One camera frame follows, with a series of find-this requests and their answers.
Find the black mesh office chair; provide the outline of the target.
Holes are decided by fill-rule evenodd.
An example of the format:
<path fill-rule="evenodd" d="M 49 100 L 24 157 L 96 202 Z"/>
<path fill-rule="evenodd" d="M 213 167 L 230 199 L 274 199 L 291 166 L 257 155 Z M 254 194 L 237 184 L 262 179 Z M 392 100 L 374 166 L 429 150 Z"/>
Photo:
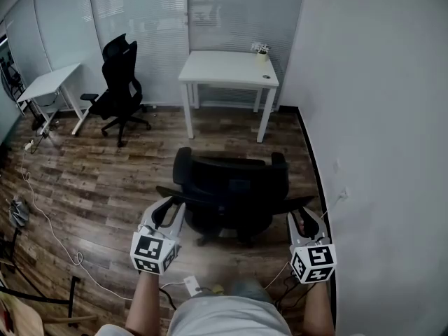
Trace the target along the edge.
<path fill-rule="evenodd" d="M 178 150 L 172 174 L 177 189 L 157 186 L 163 197 L 185 204 L 187 224 L 204 246 L 225 230 L 247 246 L 266 231 L 273 217 L 306 206 L 313 196 L 289 197 L 288 163 L 273 152 L 271 162 L 250 158 L 196 155 L 189 147 Z"/>

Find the grey folded umbrella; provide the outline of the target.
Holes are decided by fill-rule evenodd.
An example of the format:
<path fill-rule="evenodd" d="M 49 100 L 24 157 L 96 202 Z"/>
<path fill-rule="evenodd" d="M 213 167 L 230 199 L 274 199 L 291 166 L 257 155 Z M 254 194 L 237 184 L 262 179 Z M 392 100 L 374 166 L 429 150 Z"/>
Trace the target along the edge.
<path fill-rule="evenodd" d="M 29 207 L 21 198 L 11 200 L 8 212 L 10 222 L 15 228 L 23 228 L 29 220 Z"/>

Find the wooden table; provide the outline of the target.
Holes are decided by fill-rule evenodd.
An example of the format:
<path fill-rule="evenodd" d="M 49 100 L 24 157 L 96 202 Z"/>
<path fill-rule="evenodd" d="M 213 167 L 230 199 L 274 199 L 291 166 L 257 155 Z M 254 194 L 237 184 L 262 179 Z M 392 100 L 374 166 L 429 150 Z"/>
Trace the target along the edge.
<path fill-rule="evenodd" d="M 0 293 L 0 336 L 45 336 L 42 318 L 17 297 Z"/>

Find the white square desk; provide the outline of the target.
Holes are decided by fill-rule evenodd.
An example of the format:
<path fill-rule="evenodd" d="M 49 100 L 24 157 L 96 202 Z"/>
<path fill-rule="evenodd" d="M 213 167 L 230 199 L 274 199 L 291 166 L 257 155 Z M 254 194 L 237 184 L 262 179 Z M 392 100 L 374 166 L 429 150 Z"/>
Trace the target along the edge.
<path fill-rule="evenodd" d="M 263 90 L 267 90 L 268 94 L 256 138 L 259 144 L 263 142 L 279 87 L 277 75 L 270 61 L 260 62 L 256 54 L 249 52 L 192 51 L 178 76 L 178 81 L 189 139 L 195 138 L 189 96 L 192 96 L 195 108 L 198 109 L 200 105 L 198 85 L 215 84 L 255 90 L 257 97 L 254 111 L 258 110 Z"/>

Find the black chairs behind glass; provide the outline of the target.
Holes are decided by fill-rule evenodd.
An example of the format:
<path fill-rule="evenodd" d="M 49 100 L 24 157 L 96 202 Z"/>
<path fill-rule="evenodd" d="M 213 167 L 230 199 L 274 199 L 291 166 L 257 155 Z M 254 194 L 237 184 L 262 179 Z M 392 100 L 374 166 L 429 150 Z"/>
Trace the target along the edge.
<path fill-rule="evenodd" d="M 8 96 L 17 101 L 21 94 L 25 91 L 21 75 L 11 65 L 10 61 L 0 58 L 1 82 L 3 88 L 7 91 Z"/>

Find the white height-adjustable desk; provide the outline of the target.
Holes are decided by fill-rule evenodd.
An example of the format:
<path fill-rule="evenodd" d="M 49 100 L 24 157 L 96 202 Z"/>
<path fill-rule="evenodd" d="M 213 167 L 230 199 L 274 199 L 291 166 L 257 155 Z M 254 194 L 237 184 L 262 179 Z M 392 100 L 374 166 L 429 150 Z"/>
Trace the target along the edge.
<path fill-rule="evenodd" d="M 17 100 L 17 103 L 28 102 L 37 97 L 57 93 L 66 79 L 68 79 L 80 66 L 81 63 L 72 64 L 37 77 L 21 94 L 20 98 Z M 68 92 L 67 97 L 70 105 L 73 107 L 73 110 L 78 116 L 78 123 L 71 132 L 72 135 L 77 137 L 78 131 L 87 118 L 89 111 L 86 109 L 85 112 L 82 112 L 78 100 L 70 92 Z"/>

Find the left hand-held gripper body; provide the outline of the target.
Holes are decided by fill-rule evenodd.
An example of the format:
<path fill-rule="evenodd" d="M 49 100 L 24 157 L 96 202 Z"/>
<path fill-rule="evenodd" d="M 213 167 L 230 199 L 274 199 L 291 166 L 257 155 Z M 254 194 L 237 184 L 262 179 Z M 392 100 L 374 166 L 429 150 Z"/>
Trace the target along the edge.
<path fill-rule="evenodd" d="M 181 248 L 180 239 L 169 239 L 159 230 L 141 231 L 141 224 L 133 234 L 130 257 L 140 272 L 163 275 L 177 258 Z"/>

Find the small potted plant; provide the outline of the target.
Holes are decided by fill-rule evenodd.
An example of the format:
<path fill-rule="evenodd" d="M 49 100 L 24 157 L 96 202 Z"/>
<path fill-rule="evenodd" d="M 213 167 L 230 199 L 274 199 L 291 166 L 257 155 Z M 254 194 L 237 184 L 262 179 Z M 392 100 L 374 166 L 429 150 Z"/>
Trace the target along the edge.
<path fill-rule="evenodd" d="M 251 51 L 256 53 L 258 60 L 262 63 L 266 62 L 269 59 L 270 47 L 266 43 L 252 43 Z"/>

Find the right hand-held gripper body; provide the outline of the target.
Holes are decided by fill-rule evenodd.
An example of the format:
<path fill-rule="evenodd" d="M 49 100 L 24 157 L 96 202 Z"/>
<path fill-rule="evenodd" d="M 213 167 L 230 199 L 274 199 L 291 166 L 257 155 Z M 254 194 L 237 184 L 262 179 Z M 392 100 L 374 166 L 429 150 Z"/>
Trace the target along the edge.
<path fill-rule="evenodd" d="M 326 234 L 314 240 L 299 234 L 289 237 L 289 265 L 301 284 L 315 284 L 329 280 L 335 271 L 337 257 L 335 245 Z"/>

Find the black headrest office chair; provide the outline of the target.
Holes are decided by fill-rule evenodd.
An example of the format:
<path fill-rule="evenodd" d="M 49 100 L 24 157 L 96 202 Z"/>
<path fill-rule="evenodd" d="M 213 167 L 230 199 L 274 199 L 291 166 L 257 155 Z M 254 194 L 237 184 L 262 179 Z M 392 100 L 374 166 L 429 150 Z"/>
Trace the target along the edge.
<path fill-rule="evenodd" d="M 121 34 L 108 42 L 103 50 L 104 63 L 101 71 L 107 88 L 102 94 L 82 94 L 80 99 L 91 103 L 89 113 L 99 116 L 102 120 L 114 118 L 109 124 L 101 128 L 103 136 L 112 126 L 119 126 L 117 147 L 122 148 L 123 132 L 128 122 L 146 126 L 151 125 L 147 120 L 137 118 L 138 111 L 147 112 L 143 105 L 142 86 L 135 76 L 137 61 L 137 42 L 127 42 L 126 35 Z"/>

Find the person's left forearm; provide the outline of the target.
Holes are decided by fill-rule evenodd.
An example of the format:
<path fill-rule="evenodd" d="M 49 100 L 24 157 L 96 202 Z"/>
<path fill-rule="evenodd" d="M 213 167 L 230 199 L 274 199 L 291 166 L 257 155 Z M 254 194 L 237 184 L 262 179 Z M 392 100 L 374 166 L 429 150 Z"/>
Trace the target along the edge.
<path fill-rule="evenodd" d="M 158 275 L 140 273 L 125 329 L 134 336 L 160 336 Z"/>

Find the person's blue jeans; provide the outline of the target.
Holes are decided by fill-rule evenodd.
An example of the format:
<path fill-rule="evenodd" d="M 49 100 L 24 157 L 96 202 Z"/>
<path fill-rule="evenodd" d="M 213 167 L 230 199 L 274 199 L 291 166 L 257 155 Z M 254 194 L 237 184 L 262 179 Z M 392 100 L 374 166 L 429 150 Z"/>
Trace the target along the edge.
<path fill-rule="evenodd" d="M 270 294 L 261 286 L 256 279 L 238 279 L 230 287 L 231 296 L 249 298 L 272 304 Z"/>

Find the black metal stand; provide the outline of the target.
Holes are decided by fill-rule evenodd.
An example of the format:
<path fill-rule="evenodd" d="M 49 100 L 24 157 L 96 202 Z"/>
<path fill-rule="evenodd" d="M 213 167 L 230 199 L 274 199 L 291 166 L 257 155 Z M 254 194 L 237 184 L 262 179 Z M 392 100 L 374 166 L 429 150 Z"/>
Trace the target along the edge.
<path fill-rule="evenodd" d="M 74 296 L 75 296 L 75 289 L 76 284 L 81 279 L 77 276 L 72 276 L 71 278 L 71 286 L 70 286 L 70 292 L 69 292 L 69 298 L 68 299 L 56 299 L 56 298 L 49 298 L 44 295 L 31 295 L 27 293 L 23 293 L 17 290 L 9 289 L 6 284 L 3 281 L 0 281 L 0 292 L 5 293 L 7 295 L 15 296 L 17 298 L 23 299 L 23 300 L 29 300 L 34 302 L 40 302 L 40 303 L 48 303 L 48 304 L 55 304 L 55 305 L 66 305 L 68 307 L 68 321 L 62 321 L 62 323 L 67 323 L 69 327 L 78 328 L 79 321 L 70 321 L 73 316 L 73 310 L 74 310 Z"/>

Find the person's right forearm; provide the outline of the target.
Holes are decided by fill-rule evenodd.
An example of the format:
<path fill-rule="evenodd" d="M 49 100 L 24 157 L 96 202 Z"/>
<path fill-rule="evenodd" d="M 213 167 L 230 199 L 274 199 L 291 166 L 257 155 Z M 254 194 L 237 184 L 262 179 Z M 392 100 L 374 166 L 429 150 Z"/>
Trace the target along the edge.
<path fill-rule="evenodd" d="M 303 336 L 335 336 L 335 327 L 325 282 L 315 283 L 306 294 Z"/>

